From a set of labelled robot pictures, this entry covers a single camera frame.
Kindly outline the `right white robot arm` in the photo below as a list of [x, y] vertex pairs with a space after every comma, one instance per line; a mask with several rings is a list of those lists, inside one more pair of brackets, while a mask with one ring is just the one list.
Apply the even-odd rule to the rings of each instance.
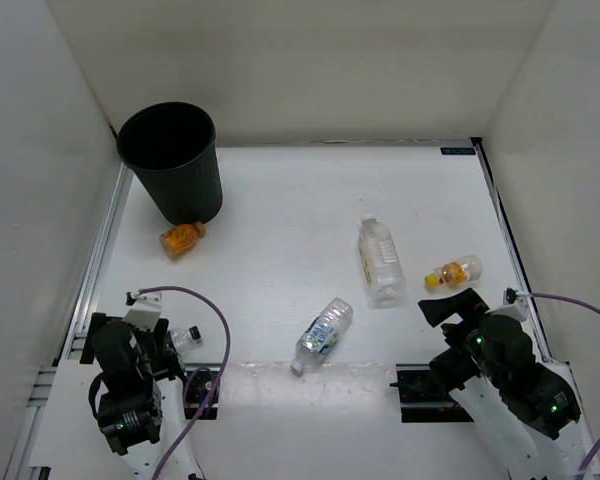
[[430, 390], [465, 410], [510, 478], [594, 478], [576, 393], [536, 358], [515, 290], [497, 308], [472, 288], [418, 306], [448, 346], [429, 364]]

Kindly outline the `blue-label water bottle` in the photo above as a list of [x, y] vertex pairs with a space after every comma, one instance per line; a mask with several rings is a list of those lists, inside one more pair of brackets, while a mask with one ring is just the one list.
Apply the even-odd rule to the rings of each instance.
[[307, 368], [321, 366], [347, 332], [353, 316], [353, 307], [335, 297], [296, 342], [295, 355], [290, 363], [292, 373], [302, 376]]

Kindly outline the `large clear juice bottle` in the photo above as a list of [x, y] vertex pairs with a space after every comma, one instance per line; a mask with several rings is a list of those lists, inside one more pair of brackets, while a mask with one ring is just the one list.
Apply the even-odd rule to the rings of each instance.
[[374, 216], [363, 217], [357, 248], [371, 299], [375, 302], [399, 300], [405, 276], [389, 228]]

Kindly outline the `small yellow-cap clear bottle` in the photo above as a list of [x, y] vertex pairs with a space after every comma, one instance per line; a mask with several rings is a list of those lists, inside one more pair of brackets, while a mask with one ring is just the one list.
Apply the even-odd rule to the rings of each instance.
[[455, 288], [477, 281], [482, 273], [483, 265], [477, 256], [463, 256], [435, 268], [424, 277], [424, 285], [427, 288]]

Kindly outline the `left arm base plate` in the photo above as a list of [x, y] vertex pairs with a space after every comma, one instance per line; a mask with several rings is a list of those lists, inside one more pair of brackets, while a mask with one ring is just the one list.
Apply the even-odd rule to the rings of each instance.
[[[183, 387], [183, 413], [186, 420], [191, 420], [199, 410], [200, 405], [211, 391], [213, 381], [218, 376], [217, 369], [196, 367], [186, 372]], [[216, 420], [218, 415], [220, 387], [217, 387], [213, 398], [203, 409], [200, 420]]]

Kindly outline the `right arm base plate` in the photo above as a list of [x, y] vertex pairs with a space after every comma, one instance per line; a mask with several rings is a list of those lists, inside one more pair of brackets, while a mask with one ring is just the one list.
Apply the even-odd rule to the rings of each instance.
[[397, 364], [389, 386], [399, 395], [403, 424], [472, 423], [469, 414], [438, 386], [427, 365]]

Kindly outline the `small black-cap clear bottle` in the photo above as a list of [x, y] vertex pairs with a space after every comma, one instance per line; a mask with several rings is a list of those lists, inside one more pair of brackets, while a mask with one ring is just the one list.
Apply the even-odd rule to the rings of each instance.
[[169, 331], [169, 335], [174, 349], [180, 355], [190, 352], [201, 341], [201, 333], [197, 326], [173, 328]]

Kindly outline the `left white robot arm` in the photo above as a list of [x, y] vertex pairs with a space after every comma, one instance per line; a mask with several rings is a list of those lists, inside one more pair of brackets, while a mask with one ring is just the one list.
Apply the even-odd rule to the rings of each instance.
[[186, 372], [181, 356], [201, 343], [196, 326], [169, 327], [160, 318], [138, 327], [120, 317], [94, 313], [80, 362], [97, 363], [88, 402], [113, 454], [136, 479], [150, 479], [169, 449], [169, 420], [190, 420], [197, 412], [214, 418], [217, 373], [202, 367]]

